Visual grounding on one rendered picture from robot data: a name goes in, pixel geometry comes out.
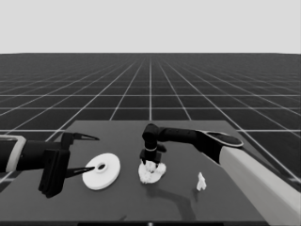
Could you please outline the large thick white disc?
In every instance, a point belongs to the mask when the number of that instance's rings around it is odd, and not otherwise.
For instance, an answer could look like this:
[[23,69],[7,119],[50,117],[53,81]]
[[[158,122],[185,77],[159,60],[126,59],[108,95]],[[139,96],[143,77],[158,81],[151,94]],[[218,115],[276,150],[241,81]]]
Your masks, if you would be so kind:
[[89,189],[105,189],[115,182],[120,173],[119,158],[113,153],[102,153],[92,158],[87,168],[93,170],[82,174],[83,182]]

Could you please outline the white round carrier with pins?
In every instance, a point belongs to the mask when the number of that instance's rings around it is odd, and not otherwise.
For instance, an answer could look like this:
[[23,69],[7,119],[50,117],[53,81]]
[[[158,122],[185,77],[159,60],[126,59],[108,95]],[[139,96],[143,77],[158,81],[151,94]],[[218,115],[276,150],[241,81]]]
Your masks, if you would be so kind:
[[145,171],[140,171],[139,170],[138,175],[143,174],[143,173],[147,173],[147,172],[151,174],[150,184],[154,184],[154,183],[158,182],[161,179],[161,177],[163,176],[163,175],[160,175],[160,174],[156,173],[155,171],[154,172],[149,172],[147,170],[145,170]]

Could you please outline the small white T-shaped piece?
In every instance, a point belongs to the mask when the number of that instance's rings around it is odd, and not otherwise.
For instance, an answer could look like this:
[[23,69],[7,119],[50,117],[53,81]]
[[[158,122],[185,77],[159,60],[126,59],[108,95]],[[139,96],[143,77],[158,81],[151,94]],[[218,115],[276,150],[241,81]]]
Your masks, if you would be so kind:
[[205,190],[207,187],[206,181],[202,173],[198,174],[198,183],[197,183],[197,190],[200,191],[201,189]]

